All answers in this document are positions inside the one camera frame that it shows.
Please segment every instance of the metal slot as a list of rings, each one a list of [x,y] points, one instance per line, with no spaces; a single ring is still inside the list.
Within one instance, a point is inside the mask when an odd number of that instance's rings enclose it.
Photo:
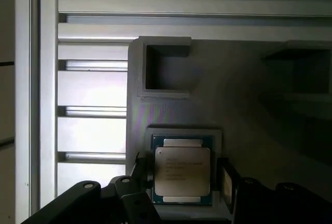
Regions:
[[[112,16],[332,16],[331,1],[59,0],[59,12]]]
[[[139,36],[182,36],[201,40],[329,41],[332,39],[332,27],[60,23],[58,35],[60,41],[67,42],[129,43]]]
[[[113,17],[113,16],[99,16],[99,15],[87,15],[81,16],[80,14],[70,14],[66,16],[66,21],[64,23],[81,23],[81,24],[153,24],[153,25],[247,25],[247,26],[332,26],[332,20],[329,17],[283,17],[283,16],[266,16],[262,17],[214,17],[214,18],[199,18],[199,17]],[[62,51],[63,47],[70,46],[74,50],[71,50],[68,54],[75,54],[79,52],[79,60],[83,60],[86,57],[86,53],[90,53],[91,57],[103,57],[101,48],[99,46],[111,46],[109,51],[105,52],[107,55],[106,60],[109,60],[109,54],[111,53],[111,58],[115,60],[126,60],[128,53],[128,44],[66,44],[61,43],[59,45],[59,52]],[[116,58],[118,51],[120,50],[122,54],[126,57],[125,59]]]
[[[126,61],[128,44],[63,44],[58,47],[59,60]]]
[[[59,152],[60,162],[124,164],[125,153]]]
[[[58,163],[57,195],[84,180],[94,180],[105,187],[113,177],[125,175],[125,168],[122,164]]]
[[[127,71],[127,61],[66,61],[68,71]]]
[[[126,119],[58,118],[58,151],[126,152]]]
[[[126,107],[64,107],[65,115],[68,117],[116,117],[125,118],[127,116]]]
[[[126,72],[58,72],[59,106],[127,106]]]

